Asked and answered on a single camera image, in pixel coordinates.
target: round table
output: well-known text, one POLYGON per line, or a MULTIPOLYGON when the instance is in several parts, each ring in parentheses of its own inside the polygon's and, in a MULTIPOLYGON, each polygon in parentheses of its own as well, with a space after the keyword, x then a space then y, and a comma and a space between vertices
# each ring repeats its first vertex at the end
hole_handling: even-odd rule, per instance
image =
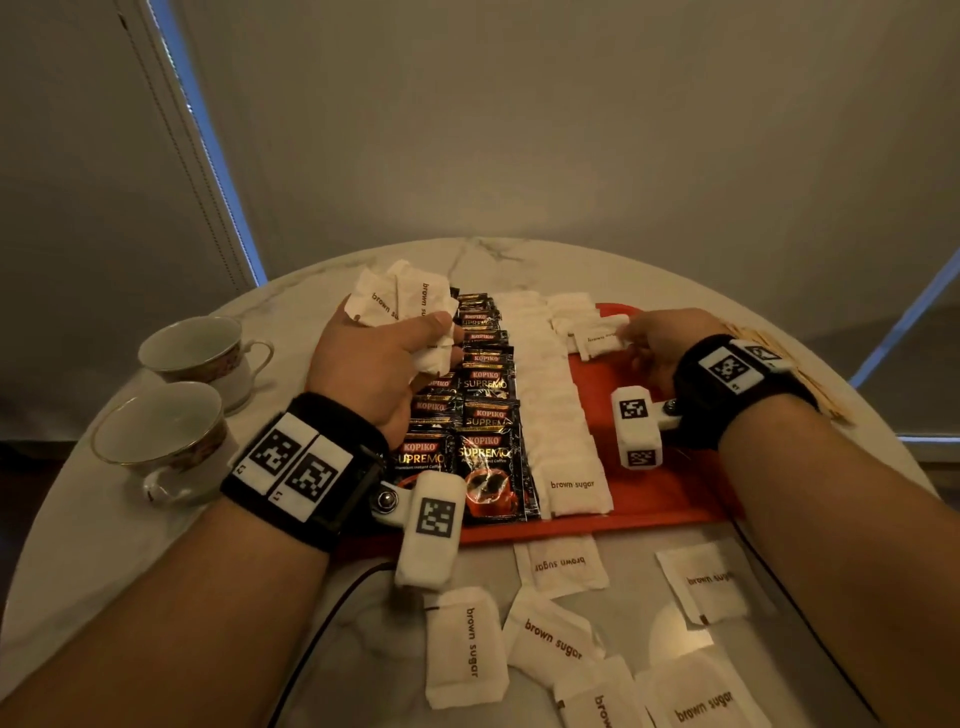
MULTIPOLYGON (((228 418, 239 442, 252 437, 300 391, 317 337, 360 269, 386 267, 401 257, 446 273, 467 292, 588 291, 599 302, 645 309, 699 306, 734 323, 771 331, 805 370, 850 407, 856 427, 846 430, 848 436, 932 492, 923 471, 870 405, 815 354, 752 311, 659 268, 539 240, 444 238, 385 246, 304 268, 223 306, 219 312, 239 318, 245 336, 276 344, 276 356, 260 375, 251 403, 228 418)), ((104 412, 158 382, 139 373, 104 412)), ((0 634, 0 696, 147 569, 197 516, 196 509, 163 511, 145 502, 123 469, 94 457, 89 432, 51 488, 17 565, 0 634)), ((775 617, 687 629, 654 553, 731 533, 728 524, 717 523, 598 535, 610 587, 563 597, 559 603, 590 619, 608 654, 623 655, 634 672, 719 643, 774 725, 876 725, 765 574, 761 580, 780 609, 775 617)), ((332 570, 317 622, 368 565, 332 570)), ((486 586, 505 617, 519 588, 513 550, 465 548, 454 582, 486 586)), ((431 711, 423 695, 420 600, 390 585, 388 575, 378 574, 350 598, 291 696, 287 725, 561 725, 548 691, 516 670, 511 670, 501 703, 431 711)))

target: red tray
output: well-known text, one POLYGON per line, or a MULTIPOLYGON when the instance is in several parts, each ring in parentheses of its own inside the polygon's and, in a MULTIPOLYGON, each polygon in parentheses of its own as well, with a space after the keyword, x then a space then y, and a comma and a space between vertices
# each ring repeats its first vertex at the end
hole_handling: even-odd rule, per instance
MULTIPOLYGON (((622 303, 598 303, 602 316, 629 315, 638 309, 622 303)), ((500 523, 465 527, 461 544, 497 541, 522 541, 570 536, 595 531, 643 528, 681 523, 725 521, 726 514, 717 502, 721 497, 733 512, 742 516, 742 508, 723 473, 715 452, 666 448, 663 465, 652 471, 628 471, 620 466, 610 394, 617 387, 644 384, 630 367, 628 352, 607 354, 589 362, 576 354, 569 357, 570 374, 580 393, 580 404, 587 416, 590 434, 603 462, 613 497, 613 510, 606 516, 563 516, 552 521, 500 523)), ((662 400, 656 390, 654 400, 662 400)), ((520 405, 520 417, 523 409, 520 405)), ((347 558, 397 553, 402 533, 368 538, 345 538, 337 553, 347 558)))

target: wrist strap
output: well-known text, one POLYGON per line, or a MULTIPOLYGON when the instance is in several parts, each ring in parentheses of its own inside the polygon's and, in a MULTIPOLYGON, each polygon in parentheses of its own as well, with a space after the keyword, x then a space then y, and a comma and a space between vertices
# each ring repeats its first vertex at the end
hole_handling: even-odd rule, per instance
POLYGON ((321 551, 385 469, 387 441, 342 404, 311 392, 290 402, 244 449, 221 492, 321 551))
POLYGON ((684 445, 716 449, 734 418, 752 404, 791 394, 819 409, 816 398, 788 372, 771 372, 760 359, 715 334, 694 344, 673 375, 684 445))

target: teacup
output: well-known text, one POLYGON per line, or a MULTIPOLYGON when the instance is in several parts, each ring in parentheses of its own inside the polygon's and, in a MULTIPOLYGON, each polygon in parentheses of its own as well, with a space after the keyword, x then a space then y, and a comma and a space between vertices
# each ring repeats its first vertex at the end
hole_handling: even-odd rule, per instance
POLYGON ((156 505, 200 502, 216 495, 236 441, 220 394, 208 384, 162 384, 112 410, 93 430, 93 453, 143 478, 156 505))
POLYGON ((243 406, 253 390, 253 379, 274 358, 269 341, 241 340, 243 327, 229 316, 196 316, 150 335, 137 358, 164 381, 200 381, 216 389, 230 413, 243 406), (267 348, 267 358, 251 369, 246 354, 254 344, 267 348))

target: black cable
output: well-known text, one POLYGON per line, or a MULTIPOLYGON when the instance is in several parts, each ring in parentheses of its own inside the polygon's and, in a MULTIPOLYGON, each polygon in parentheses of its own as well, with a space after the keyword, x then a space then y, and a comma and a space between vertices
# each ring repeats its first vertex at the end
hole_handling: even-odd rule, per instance
POLYGON ((290 674, 287 684, 283 686, 283 692, 280 694, 280 699, 276 702, 276 707, 274 708, 273 714, 270 716, 270 721, 267 723, 267 728, 275 728, 276 722, 280 720, 280 714, 283 713, 283 706, 286 704, 287 698, 290 697, 290 693, 297 684, 297 678, 299 678, 300 673, 303 672, 303 668, 306 666, 307 660, 310 659, 310 655, 313 653, 313 648, 317 646, 317 643, 324 635, 326 628, 330 626, 333 618, 337 616, 337 612, 339 612, 340 608, 344 606, 344 602, 349 599, 349 596, 353 594, 354 591, 356 591, 357 587, 367 580, 368 576, 373 576, 378 571, 394 570, 396 570, 396 563, 392 561, 387 561, 383 564, 377 564, 375 567, 370 567, 360 574, 340 595, 340 598, 337 599, 337 603, 333 605, 333 609, 330 610, 330 613, 326 616, 326 619, 324 619, 324 623, 320 625, 320 629, 317 630, 317 633, 313 636, 310 644, 308 644, 306 649, 303 650, 303 655, 300 657, 300 661, 297 663, 297 666, 294 667, 294 671, 290 674))
POLYGON ((743 529, 740 527, 740 524, 736 521, 736 516, 730 510, 730 507, 720 497, 720 494, 713 489, 713 486, 707 482, 706 478, 704 478, 704 484, 707 486, 707 490, 713 496, 713 499, 716 500, 717 503, 720 505, 720 509, 724 512, 724 515, 727 517, 727 520, 730 521, 730 523, 732 524, 733 530, 736 531, 736 535, 740 537, 740 541, 742 541, 743 545, 746 546, 752 554, 754 554, 754 558, 756 558, 758 562, 760 562, 760 565, 763 566, 763 569, 770 575, 770 578, 774 580, 774 583, 777 584, 778 589, 780 589, 780 591, 786 597, 787 601, 790 602, 790 606, 792 606, 794 610, 797 612, 797 614, 800 615, 800 619, 804 622, 806 629, 813 636, 813 639, 817 642, 818 645, 820 645, 820 648, 824 651, 824 654, 826 654, 827 657, 829 657, 830 661, 833 663, 833 666, 837 668, 837 671, 840 673, 840 676, 843 677, 844 681, 847 683, 847 685, 850 687, 853 693, 860 699, 860 702, 863 703, 863 706, 868 711, 870 711, 871 716, 873 716, 877 721, 879 721, 879 717, 874 712, 874 709, 870 705, 870 703, 867 702, 867 698, 864 697, 862 692, 860 692, 860 688, 856 686, 852 678, 847 674, 847 671, 843 669, 843 667, 840 665, 839 662, 837 662, 837 659, 833 657, 833 653, 829 651, 827 646, 824 644, 824 641, 820 639, 820 635, 817 634, 817 630, 813 628, 813 625, 810 624, 810 620, 806 618, 806 615, 804 614, 804 610, 800 608, 800 605, 793 598, 793 595, 787 591, 787 588, 783 585, 783 582, 780 581, 780 578, 777 576, 774 570, 770 567, 769 564, 767 564, 766 559, 760 556, 760 552, 756 550, 756 546, 754 546, 753 543, 750 541, 750 539, 747 538, 747 534, 743 532, 743 529))

